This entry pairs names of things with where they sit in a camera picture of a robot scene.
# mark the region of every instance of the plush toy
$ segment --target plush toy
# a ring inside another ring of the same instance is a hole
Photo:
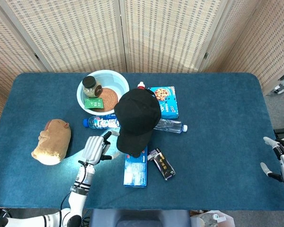
[[[65,158],[71,139],[70,125],[61,119],[49,121],[40,132],[32,157],[45,165],[55,165]]]

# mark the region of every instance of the glass jar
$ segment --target glass jar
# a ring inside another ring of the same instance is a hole
[[[89,98],[98,97],[102,92],[101,84],[93,76],[87,76],[82,81],[83,92]]]

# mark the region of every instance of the white bowl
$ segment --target white bowl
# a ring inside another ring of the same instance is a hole
[[[126,92],[129,91],[129,86],[128,86],[126,79],[120,73],[117,73],[115,71],[99,70],[99,71],[90,73],[87,76],[93,76],[97,81],[100,82],[102,87],[110,88],[113,91],[115,91],[118,96],[118,102],[120,98],[122,97],[122,95],[124,95]],[[93,115],[101,115],[101,116],[114,113],[114,110],[106,111],[106,112],[95,112],[95,111],[92,111],[91,109],[85,109],[84,108],[85,98],[88,98],[88,97],[83,92],[83,84],[81,81],[77,89],[77,100],[83,110],[85,110],[87,113],[90,113]]]

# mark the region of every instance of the green packet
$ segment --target green packet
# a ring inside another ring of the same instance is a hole
[[[92,108],[100,108],[103,109],[103,100],[102,98],[85,98],[84,99],[84,108],[92,109]]]

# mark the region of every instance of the table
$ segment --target table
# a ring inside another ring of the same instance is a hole
[[[0,207],[58,208],[74,183],[87,138],[104,130],[84,128],[89,117],[76,100],[88,73],[23,73],[14,81],[0,120]],[[154,131],[174,167],[164,181],[148,163],[146,188],[123,186],[124,154],[95,167],[86,208],[184,210],[284,210],[284,185],[260,168],[279,164],[263,136],[274,136],[255,76],[248,73],[122,73],[130,88],[175,86],[182,134]],[[50,119],[70,123],[67,157],[45,166],[31,157]],[[114,141],[110,152],[115,152]]]

